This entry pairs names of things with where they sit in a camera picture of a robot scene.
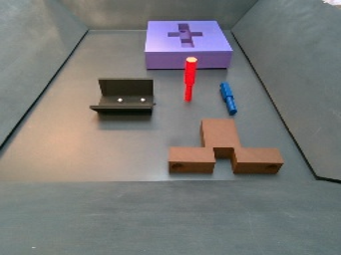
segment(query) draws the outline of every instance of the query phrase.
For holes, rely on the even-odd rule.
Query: red cylinder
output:
[[[191,101],[191,89],[195,82],[197,58],[187,57],[185,64],[185,101]]]
[[[197,58],[187,57],[185,64],[185,83],[193,85],[195,82]]]

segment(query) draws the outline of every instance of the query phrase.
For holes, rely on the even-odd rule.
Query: purple block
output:
[[[183,69],[187,57],[199,69],[227,68],[231,59],[215,21],[150,21],[145,52],[147,69]]]

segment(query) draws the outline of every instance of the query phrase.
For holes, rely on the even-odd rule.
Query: wooden block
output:
[[[234,120],[203,119],[201,121],[201,144],[211,147],[217,158],[231,158],[233,149],[241,147]]]
[[[215,158],[211,148],[171,147],[170,173],[213,173]]]
[[[277,173],[284,164],[277,148],[237,147],[231,158],[233,173]]]

